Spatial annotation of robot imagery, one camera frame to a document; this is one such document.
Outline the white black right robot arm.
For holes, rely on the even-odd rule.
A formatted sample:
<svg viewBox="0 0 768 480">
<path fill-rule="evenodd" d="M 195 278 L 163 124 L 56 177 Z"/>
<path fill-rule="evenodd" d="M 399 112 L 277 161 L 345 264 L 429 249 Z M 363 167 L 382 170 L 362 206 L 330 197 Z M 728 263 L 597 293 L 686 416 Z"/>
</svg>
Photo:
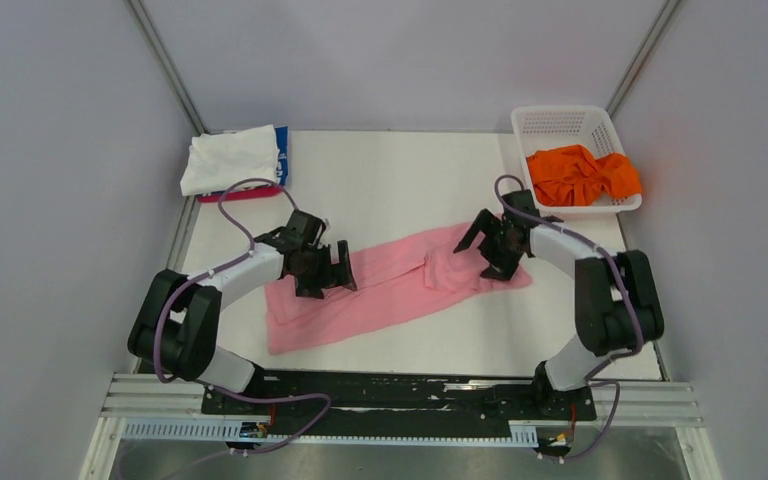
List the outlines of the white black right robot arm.
<svg viewBox="0 0 768 480">
<path fill-rule="evenodd" d="M 486 261 L 481 277 L 509 281 L 523 257 L 549 262 L 574 282 L 575 334 L 535 369 L 531 403 L 556 417 L 583 399 L 590 381 L 611 362 L 659 339 L 664 319 L 648 257 L 640 250 L 610 251 L 543 216 L 528 190 L 499 196 L 501 215 L 480 211 L 454 250 L 476 247 Z"/>
</svg>

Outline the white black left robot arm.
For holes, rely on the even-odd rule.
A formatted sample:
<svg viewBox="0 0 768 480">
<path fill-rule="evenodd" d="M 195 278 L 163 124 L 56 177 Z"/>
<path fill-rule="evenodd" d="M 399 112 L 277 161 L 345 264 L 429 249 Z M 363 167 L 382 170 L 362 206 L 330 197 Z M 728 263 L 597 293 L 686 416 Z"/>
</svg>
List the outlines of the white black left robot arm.
<svg viewBox="0 0 768 480">
<path fill-rule="evenodd" d="M 325 244 L 323 219 L 299 209 L 287 223 L 248 237 L 240 256 L 201 273 L 156 274 L 127 340 L 128 351 L 156 367 L 164 380 L 181 379 L 228 391 L 243 413 L 258 411 L 266 386 L 255 363 L 218 344 L 222 311 L 251 291 L 290 277 L 294 298 L 323 299 L 327 290 L 357 288 L 349 244 Z"/>
</svg>

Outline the pink t-shirt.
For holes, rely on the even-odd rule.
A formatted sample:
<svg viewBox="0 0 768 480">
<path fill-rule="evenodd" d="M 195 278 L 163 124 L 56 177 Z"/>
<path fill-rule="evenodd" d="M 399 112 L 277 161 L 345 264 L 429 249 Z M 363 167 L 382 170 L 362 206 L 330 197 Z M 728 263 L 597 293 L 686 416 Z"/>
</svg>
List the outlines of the pink t-shirt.
<svg viewBox="0 0 768 480">
<path fill-rule="evenodd" d="M 333 344 L 453 307 L 477 295 L 525 288 L 517 268 L 507 281 L 481 277 L 476 250 L 453 250 L 467 224 L 425 230 L 350 256 L 356 290 L 336 288 L 322 299 L 301 298 L 291 279 L 265 287 L 267 346 L 272 355 Z"/>
</svg>

